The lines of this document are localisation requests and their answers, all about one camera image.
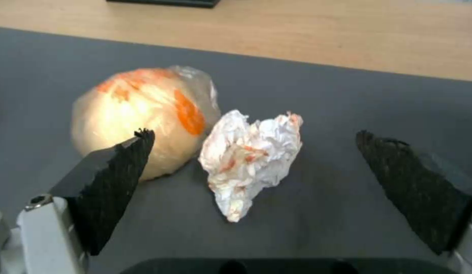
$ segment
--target clear plastic bag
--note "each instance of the clear plastic bag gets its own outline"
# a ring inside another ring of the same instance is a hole
[[[131,138],[139,128],[154,130],[143,181],[180,168],[220,117],[207,73],[181,66],[138,69],[112,76],[74,103],[72,139],[87,155]]]

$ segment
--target plastic bag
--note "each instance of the plastic bag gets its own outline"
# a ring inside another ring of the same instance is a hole
[[[265,187],[288,175],[302,142],[297,114],[255,121],[233,110],[222,116],[202,146],[199,162],[208,172],[208,186],[230,222],[238,222]]]
[[[112,76],[74,103],[72,139],[86,155],[131,138],[139,128],[154,130],[143,181],[180,168],[220,116],[208,74],[180,66],[138,69]]]

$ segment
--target gray table surface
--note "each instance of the gray table surface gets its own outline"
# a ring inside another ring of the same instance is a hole
[[[441,263],[387,200],[354,144],[358,130],[434,151],[472,175],[472,83],[0,28],[0,210],[79,160],[72,102],[113,73],[190,65],[213,76],[223,112],[302,115],[290,175],[237,224],[225,221],[193,160],[141,185],[91,272],[154,257],[408,257]]]

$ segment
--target wooden surface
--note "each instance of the wooden surface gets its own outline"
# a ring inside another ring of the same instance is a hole
[[[472,80],[472,3],[222,0],[210,10],[0,0],[0,26]]]

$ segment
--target crumpled paper towel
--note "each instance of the crumpled paper towel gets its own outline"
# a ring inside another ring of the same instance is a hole
[[[297,114],[249,125],[248,116],[233,110],[216,123],[199,161],[222,214],[238,222],[265,187],[277,186],[297,156],[302,118]]]

